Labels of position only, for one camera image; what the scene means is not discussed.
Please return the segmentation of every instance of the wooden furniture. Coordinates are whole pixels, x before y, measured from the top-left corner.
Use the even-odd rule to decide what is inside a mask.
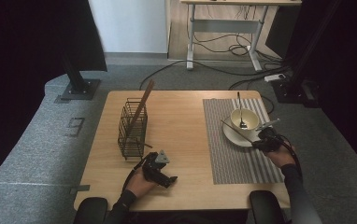
[[[254,34],[251,45],[247,46],[249,56],[256,71],[262,67],[255,52],[258,39],[263,29],[268,6],[300,6],[301,0],[180,0],[180,3],[191,6],[190,17],[190,40],[187,51],[187,69],[193,69],[193,34],[194,32],[211,33],[235,33]],[[240,6],[264,6],[261,18],[257,21],[234,21],[234,20],[198,20],[195,18],[196,5],[240,5]]]
[[[110,209],[121,194],[126,176],[139,159],[126,161],[118,147],[118,125],[127,98],[141,98],[143,91],[112,91],[98,125],[93,146],[74,207],[88,197],[108,199]],[[242,98],[260,98],[257,91],[241,91]],[[156,187],[137,200],[132,210],[199,210],[250,208],[249,195],[266,189],[277,195],[282,207],[289,206],[283,183],[214,185],[207,142],[203,99],[234,99],[236,91],[153,91],[147,101],[148,127],[146,143],[150,151],[164,150],[170,160],[163,173],[178,180],[168,189]]]

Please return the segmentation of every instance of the desk frame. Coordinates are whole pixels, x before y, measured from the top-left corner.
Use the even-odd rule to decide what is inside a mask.
[[[247,46],[251,62],[255,71],[261,71],[263,68],[260,65],[256,53],[257,43],[260,38],[261,31],[265,21],[265,16],[268,11],[268,6],[286,6],[300,5],[301,1],[287,0],[264,0],[264,1],[249,1],[249,0],[228,0],[228,1],[202,1],[202,0],[180,0],[181,3],[191,6],[190,18],[190,40],[187,47],[187,69],[193,70],[193,35],[195,32],[209,33],[238,33],[238,34],[255,34],[251,45]],[[195,18],[196,5],[249,5],[249,6],[264,6],[261,18],[258,21],[232,21],[232,20],[197,20]]]

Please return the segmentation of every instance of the metal dish rack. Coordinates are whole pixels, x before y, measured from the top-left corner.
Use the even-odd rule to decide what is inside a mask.
[[[122,156],[126,160],[129,157],[143,158],[144,155],[144,142],[148,121],[147,108],[145,105],[128,136],[129,126],[132,123],[133,116],[135,115],[140,101],[141,99],[138,98],[128,98],[121,112],[118,145]]]

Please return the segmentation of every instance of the striped placemat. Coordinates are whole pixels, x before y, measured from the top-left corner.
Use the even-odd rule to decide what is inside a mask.
[[[252,147],[238,147],[222,131],[221,119],[239,108],[237,99],[204,99],[207,138],[214,184],[283,182],[283,175],[264,154]],[[254,111],[261,123],[269,121],[261,99],[242,99],[243,108]]]

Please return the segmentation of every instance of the black device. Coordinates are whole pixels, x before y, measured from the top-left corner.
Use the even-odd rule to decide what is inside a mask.
[[[260,138],[260,140],[252,142],[251,145],[254,148],[260,149],[262,152],[267,153],[277,151],[280,146],[286,147],[295,161],[300,176],[302,176],[300,161],[298,160],[297,155],[295,154],[289,139],[277,133],[276,130],[272,127],[266,127],[262,129],[258,133],[258,137]]]
[[[169,163],[169,159],[164,154],[164,151],[161,150],[158,152],[150,152],[145,158],[143,158],[131,171],[131,173],[126,178],[125,183],[123,184],[122,191],[126,189],[126,185],[129,180],[132,178],[136,169],[142,166],[143,174],[146,180],[153,181],[158,185],[169,188],[173,182],[178,178],[177,176],[168,177],[161,173],[161,170]]]

